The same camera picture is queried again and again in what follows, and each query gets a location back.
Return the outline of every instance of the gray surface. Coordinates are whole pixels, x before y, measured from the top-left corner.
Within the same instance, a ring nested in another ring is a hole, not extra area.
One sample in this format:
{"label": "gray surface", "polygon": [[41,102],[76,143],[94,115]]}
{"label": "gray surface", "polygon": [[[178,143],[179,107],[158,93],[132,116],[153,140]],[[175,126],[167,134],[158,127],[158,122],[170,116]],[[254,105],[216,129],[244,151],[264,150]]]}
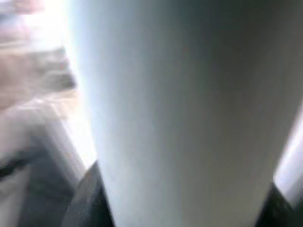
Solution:
{"label": "gray surface", "polygon": [[302,4],[69,3],[116,226],[253,226],[301,104]]}

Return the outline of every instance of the white cylindrical object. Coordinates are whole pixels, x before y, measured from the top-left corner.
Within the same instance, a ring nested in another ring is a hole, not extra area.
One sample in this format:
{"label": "white cylindrical object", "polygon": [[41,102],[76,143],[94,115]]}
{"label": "white cylindrical object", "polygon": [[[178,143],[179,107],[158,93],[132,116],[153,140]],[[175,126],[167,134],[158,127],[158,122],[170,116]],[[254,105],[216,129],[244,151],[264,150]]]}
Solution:
{"label": "white cylindrical object", "polygon": [[116,226],[253,226],[302,100],[302,4],[65,7]]}

